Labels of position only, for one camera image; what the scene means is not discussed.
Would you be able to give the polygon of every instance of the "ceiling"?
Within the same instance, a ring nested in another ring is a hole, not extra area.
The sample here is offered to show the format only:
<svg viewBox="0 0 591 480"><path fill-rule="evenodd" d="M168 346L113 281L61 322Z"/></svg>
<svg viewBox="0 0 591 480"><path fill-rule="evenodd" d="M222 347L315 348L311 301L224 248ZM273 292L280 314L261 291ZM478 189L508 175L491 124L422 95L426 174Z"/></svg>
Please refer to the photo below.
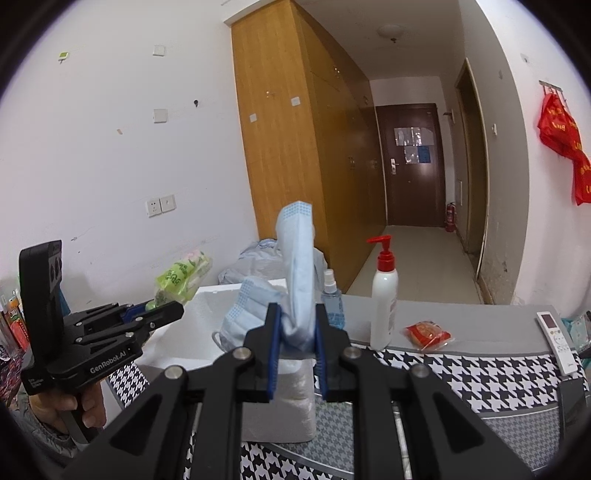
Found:
<svg viewBox="0 0 591 480"><path fill-rule="evenodd" d="M370 80L439 75L451 58L457 0L297 0L349 53ZM385 24L405 33L394 44Z"/></svg>

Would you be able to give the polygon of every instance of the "air conditioner remote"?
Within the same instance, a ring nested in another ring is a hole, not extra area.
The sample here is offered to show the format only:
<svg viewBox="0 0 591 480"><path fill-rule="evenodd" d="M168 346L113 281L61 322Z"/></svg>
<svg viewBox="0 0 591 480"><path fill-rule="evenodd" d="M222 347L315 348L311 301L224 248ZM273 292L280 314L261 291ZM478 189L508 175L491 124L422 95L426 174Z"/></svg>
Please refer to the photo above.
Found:
<svg viewBox="0 0 591 480"><path fill-rule="evenodd" d="M538 312L538 323L550 344L560 373L565 377L578 370L577 363L574 361L573 353L570 351L569 344L564 338L562 330L552 317L550 312Z"/></svg>

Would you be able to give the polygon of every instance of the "white bottle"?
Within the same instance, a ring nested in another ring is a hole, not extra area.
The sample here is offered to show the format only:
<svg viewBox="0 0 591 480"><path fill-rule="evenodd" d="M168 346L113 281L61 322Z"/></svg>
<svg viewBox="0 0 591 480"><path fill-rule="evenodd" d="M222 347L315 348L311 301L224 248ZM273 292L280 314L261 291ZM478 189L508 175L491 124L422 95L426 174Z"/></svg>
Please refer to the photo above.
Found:
<svg viewBox="0 0 591 480"><path fill-rule="evenodd" d="M371 321L369 346L372 350L384 350L392 338L396 300L398 298L398 272L394 254L390 251L390 235L377 236L368 240L371 244L381 243L378 256L378 270L374 275L371 296L377 302L375 318Z"/></svg>

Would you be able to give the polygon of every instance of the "blue surgical mask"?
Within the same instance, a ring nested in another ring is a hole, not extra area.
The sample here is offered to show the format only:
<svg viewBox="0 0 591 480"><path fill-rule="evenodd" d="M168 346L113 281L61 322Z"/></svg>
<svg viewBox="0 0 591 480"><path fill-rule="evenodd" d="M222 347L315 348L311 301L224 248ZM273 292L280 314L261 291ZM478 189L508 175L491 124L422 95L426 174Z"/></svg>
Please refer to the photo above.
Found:
<svg viewBox="0 0 591 480"><path fill-rule="evenodd" d="M261 278L244 279L238 299L213 341L224 351L244 344L248 330L265 323L270 303L281 306L282 355L314 351L314 227L312 205L295 202L277 218L277 244L285 267L288 294Z"/></svg>
<svg viewBox="0 0 591 480"><path fill-rule="evenodd" d="M316 325L312 205L295 202L284 207L277 218L275 231L289 293L289 308L281 317L283 340L299 351L311 352Z"/></svg>
<svg viewBox="0 0 591 480"><path fill-rule="evenodd" d="M212 335L213 341L225 352L242 346L248 330L265 323L269 304L282 303L286 296L274 289L267 280L245 278L236 303L224 317L220 331Z"/></svg>

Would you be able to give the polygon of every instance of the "wooden wardrobe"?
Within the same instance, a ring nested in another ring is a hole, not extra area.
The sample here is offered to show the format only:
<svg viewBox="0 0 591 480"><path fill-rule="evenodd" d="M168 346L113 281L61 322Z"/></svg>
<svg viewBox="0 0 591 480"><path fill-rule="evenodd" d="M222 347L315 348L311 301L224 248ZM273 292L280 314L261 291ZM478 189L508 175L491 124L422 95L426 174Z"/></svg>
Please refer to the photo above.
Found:
<svg viewBox="0 0 591 480"><path fill-rule="evenodd" d="M313 205L315 245L346 291L386 224L369 80L304 9L278 0L232 26L236 90L258 232Z"/></svg>

